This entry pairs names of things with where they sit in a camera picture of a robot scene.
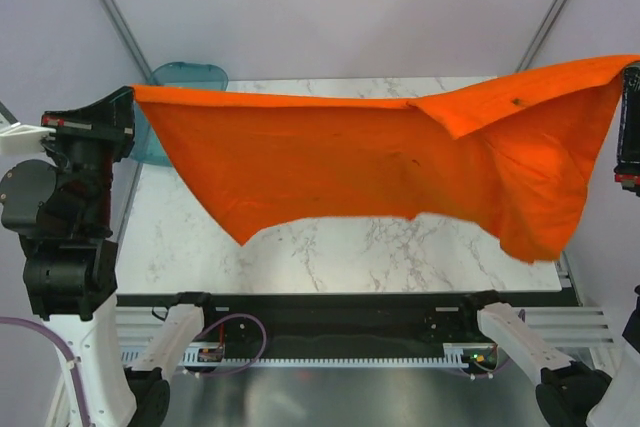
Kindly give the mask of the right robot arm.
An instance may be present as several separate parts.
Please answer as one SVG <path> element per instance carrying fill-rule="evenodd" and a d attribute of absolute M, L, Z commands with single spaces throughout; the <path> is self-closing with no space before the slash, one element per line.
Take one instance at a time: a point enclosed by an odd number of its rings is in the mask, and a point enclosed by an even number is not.
<path fill-rule="evenodd" d="M 639 190 L 639 59 L 595 57 L 537 68 L 485 84 L 477 119 L 458 128 L 479 135 L 478 223 L 502 249 L 525 260 L 558 254 L 576 230 L 587 185 L 612 123 L 618 138 L 612 177 Z M 485 336 L 521 369 L 551 426 L 635 426 L 639 422 L 639 315 L 623 331 L 614 374 L 587 367 L 551 346 L 495 293 L 473 295 L 458 315 L 467 339 Z"/>

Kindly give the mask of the orange t shirt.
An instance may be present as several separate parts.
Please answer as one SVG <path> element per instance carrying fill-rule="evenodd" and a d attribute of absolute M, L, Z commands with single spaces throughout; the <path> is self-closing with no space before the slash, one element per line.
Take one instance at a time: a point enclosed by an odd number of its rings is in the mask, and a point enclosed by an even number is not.
<path fill-rule="evenodd" d="M 306 218 L 434 213 L 532 263 L 557 259 L 573 236 L 637 61 L 576 60 L 417 98 L 133 92 L 182 180 L 238 243 Z"/>

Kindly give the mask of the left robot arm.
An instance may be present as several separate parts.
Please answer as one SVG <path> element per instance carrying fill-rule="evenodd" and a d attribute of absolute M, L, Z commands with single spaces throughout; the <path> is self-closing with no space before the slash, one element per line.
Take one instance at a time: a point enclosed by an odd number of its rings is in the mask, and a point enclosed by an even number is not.
<path fill-rule="evenodd" d="M 30 330 L 59 352 L 73 426 L 159 426 L 170 379 L 189 344 L 208 340 L 219 316 L 208 295 L 184 292 L 145 351 L 124 364 L 116 328 L 118 245 L 110 227 L 113 166 L 134 146 L 134 91 L 48 111 L 37 126 L 1 113 L 1 151 L 20 162 L 1 180 L 1 223 L 26 262 Z"/>

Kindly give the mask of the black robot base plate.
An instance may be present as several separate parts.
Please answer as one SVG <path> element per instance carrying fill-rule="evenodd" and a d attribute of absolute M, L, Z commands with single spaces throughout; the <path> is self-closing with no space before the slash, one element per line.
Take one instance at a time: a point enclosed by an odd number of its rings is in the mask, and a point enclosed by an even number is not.
<path fill-rule="evenodd" d="M 420 354 L 444 343 L 491 344 L 463 294 L 213 295 L 203 303 L 207 341 L 242 353 Z M 221 321 L 221 326 L 214 326 Z"/>

